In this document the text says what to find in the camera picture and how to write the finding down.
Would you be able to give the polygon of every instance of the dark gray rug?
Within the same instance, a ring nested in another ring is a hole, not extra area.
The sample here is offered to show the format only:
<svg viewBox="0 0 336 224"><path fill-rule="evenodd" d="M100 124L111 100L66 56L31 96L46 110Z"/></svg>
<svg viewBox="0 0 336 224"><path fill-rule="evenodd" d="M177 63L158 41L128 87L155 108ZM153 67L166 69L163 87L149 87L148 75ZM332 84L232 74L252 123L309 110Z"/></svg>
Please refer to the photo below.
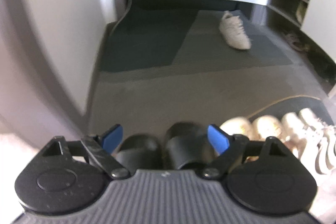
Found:
<svg viewBox="0 0 336 224"><path fill-rule="evenodd" d="M109 36L100 70L130 71L172 64L197 10L142 10L132 6Z"/></svg>
<svg viewBox="0 0 336 224"><path fill-rule="evenodd" d="M99 78L92 107L92 133L105 132L120 123L125 137L148 132L161 139L175 122L221 125L289 96L326 97L310 71L299 65L119 82L115 82L115 75L102 73ZM296 107L286 109L296 111Z"/></svg>
<svg viewBox="0 0 336 224"><path fill-rule="evenodd" d="M218 26L223 12L196 13L132 7L106 43L101 71L134 71L127 77L138 80L292 64L240 11L233 14L243 20L252 40L248 51L233 49L222 38Z"/></svg>

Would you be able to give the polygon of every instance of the white shoe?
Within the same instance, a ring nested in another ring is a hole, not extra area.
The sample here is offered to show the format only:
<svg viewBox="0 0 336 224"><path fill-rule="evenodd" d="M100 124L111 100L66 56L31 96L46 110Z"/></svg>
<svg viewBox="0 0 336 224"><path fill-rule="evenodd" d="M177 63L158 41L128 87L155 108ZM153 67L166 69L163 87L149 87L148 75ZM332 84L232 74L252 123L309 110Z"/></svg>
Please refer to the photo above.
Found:
<svg viewBox="0 0 336 224"><path fill-rule="evenodd" d="M258 135L254 132L250 121L245 117L236 117L227 120L220 126L220 129L229 135L242 134L250 140L258 140Z"/></svg>
<svg viewBox="0 0 336 224"><path fill-rule="evenodd" d="M239 50L251 48L251 41L245 33L243 22L239 16L233 16L229 11L224 12L219 23L219 30L230 47Z"/></svg>
<svg viewBox="0 0 336 224"><path fill-rule="evenodd" d="M296 9L296 13L295 13L296 19L298 20L300 24L303 23L303 19L305 18L306 11L307 11L307 3L300 0L299 5Z"/></svg>
<svg viewBox="0 0 336 224"><path fill-rule="evenodd" d="M323 137L320 141L319 153L316 158L316 170L320 174L330 174L331 170L327 166L327 149L328 149L328 140L326 137Z"/></svg>
<svg viewBox="0 0 336 224"><path fill-rule="evenodd" d="M335 135L335 127L329 126L324 129L324 136L328 141L327 148L327 167L330 170L336 168L336 154L335 154L335 145L336 145L336 135Z"/></svg>
<svg viewBox="0 0 336 224"><path fill-rule="evenodd" d="M288 142L284 142L283 144L289 149L289 151L292 152L292 154L297 159L299 158L299 150L298 150L297 146L295 145L295 143L293 143L292 141L288 141Z"/></svg>
<svg viewBox="0 0 336 224"><path fill-rule="evenodd" d="M305 125L295 112L286 113L282 117L281 122L285 129L286 136L283 138L285 141L291 140L293 143L297 144L300 140L309 137L313 139L315 145L317 145L323 137L322 130L318 132L314 131Z"/></svg>
<svg viewBox="0 0 336 224"><path fill-rule="evenodd" d="M327 126L325 122L317 118L315 113L310 108L304 108L299 112L300 119L314 130L322 130Z"/></svg>
<svg viewBox="0 0 336 224"><path fill-rule="evenodd" d="M260 140L262 141L270 136L281 139L284 134L284 129L280 121L271 115L259 117L254 120L252 126L253 130L260 136Z"/></svg>
<svg viewBox="0 0 336 224"><path fill-rule="evenodd" d="M300 156L300 162L306 169L310 172L310 174L314 177L317 186L320 186L329 176L328 175L321 175L317 173L315 161L316 157L319 153L318 147L314 143L307 143L307 140L301 140L301 144L305 147L303 150L302 155Z"/></svg>

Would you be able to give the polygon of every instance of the shoe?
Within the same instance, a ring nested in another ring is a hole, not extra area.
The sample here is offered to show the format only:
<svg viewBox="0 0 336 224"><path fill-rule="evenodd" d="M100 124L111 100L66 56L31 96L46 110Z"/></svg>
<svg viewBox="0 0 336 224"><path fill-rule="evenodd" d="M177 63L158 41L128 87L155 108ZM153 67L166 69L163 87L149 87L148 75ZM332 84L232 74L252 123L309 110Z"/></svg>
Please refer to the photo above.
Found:
<svg viewBox="0 0 336 224"><path fill-rule="evenodd" d="M331 170L327 166L327 149L328 149L328 140L326 137L323 137L319 143L319 152L316 158L316 170L320 174L328 175L331 173Z"/></svg>
<svg viewBox="0 0 336 224"><path fill-rule="evenodd" d="M302 0L300 0L299 5L296 9L296 13L295 13L296 19L298 20L300 24L303 23L303 19L305 18L306 11L307 11L307 3L304 3Z"/></svg>
<svg viewBox="0 0 336 224"><path fill-rule="evenodd" d="M330 170L336 168L336 154L335 154L335 145L336 145L336 135L335 135L335 126L328 126L324 129L324 136L328 141L327 148L327 167Z"/></svg>
<svg viewBox="0 0 336 224"><path fill-rule="evenodd" d="M233 16L229 11L224 12L219 23L219 30L230 47L238 50L251 48L251 41L245 33L243 22L239 16Z"/></svg>
<svg viewBox="0 0 336 224"><path fill-rule="evenodd" d="M284 135L284 128L280 121L271 115L264 115L254 120L253 130L259 135L260 140L264 141L267 137L273 136L281 139Z"/></svg>
<svg viewBox="0 0 336 224"><path fill-rule="evenodd" d="M310 137L314 139L315 145L317 145L323 137L323 131L314 131L309 126L305 125L295 112L286 113L282 119L281 123L284 126L285 141L291 140L293 143L297 144L300 140Z"/></svg>
<svg viewBox="0 0 336 224"><path fill-rule="evenodd" d="M300 41L299 37L295 32L288 32L287 34L285 32L282 33L286 42L293 48L294 50L298 52L302 52L305 49L305 45Z"/></svg>
<svg viewBox="0 0 336 224"><path fill-rule="evenodd" d="M305 147L300 156L300 162L314 177L317 186L322 185L322 183L329 177L329 174L321 175L316 171L315 162L319 153L318 147L312 142L308 143L306 139L301 140L298 145Z"/></svg>
<svg viewBox="0 0 336 224"><path fill-rule="evenodd" d="M220 126L220 129L229 135L242 134L247 136L251 141L259 140L258 134L255 133L250 121L245 117L236 117L227 120Z"/></svg>
<svg viewBox="0 0 336 224"><path fill-rule="evenodd" d="M310 108L304 108L299 112L300 119L314 130L322 130L327 124L321 119L317 118L315 113Z"/></svg>
<svg viewBox="0 0 336 224"><path fill-rule="evenodd" d="M283 144L289 149L289 151L292 152L292 154L297 159L299 158L299 150L298 150L297 146L295 145L295 143L293 143L292 141L288 141L288 142L284 142Z"/></svg>

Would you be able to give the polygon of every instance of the black circular pad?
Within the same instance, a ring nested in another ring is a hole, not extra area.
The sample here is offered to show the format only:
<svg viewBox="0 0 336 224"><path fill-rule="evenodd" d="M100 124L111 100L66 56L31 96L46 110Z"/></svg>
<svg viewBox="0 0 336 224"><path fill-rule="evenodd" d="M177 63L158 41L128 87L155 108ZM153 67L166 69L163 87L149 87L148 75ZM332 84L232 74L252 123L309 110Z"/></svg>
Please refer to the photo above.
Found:
<svg viewBox="0 0 336 224"><path fill-rule="evenodd" d="M106 178L95 167L63 156L31 162L15 182L16 194L27 210L63 215L89 206L101 195Z"/></svg>
<svg viewBox="0 0 336 224"><path fill-rule="evenodd" d="M298 160L293 164L284 160L259 159L235 168L227 178L229 191L258 213L288 215L307 209L316 194L315 180Z"/></svg>

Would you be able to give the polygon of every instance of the white wall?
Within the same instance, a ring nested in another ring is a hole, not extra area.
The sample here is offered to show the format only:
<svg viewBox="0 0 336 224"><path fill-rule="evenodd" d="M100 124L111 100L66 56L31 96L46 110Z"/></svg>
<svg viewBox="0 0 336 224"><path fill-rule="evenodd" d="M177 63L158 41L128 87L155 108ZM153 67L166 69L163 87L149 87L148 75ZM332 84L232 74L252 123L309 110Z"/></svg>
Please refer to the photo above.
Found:
<svg viewBox="0 0 336 224"><path fill-rule="evenodd" d="M5 8L0 0L0 114L18 133L37 148L42 148L53 136L64 135L67 140L81 137L78 128L44 94L32 85L11 45L18 40L4 19Z"/></svg>
<svg viewBox="0 0 336 224"><path fill-rule="evenodd" d="M113 0L24 0L40 47L63 88L85 114L97 52Z"/></svg>
<svg viewBox="0 0 336 224"><path fill-rule="evenodd" d="M0 117L0 223L12 223L23 212L14 184L17 176L38 152L19 138Z"/></svg>

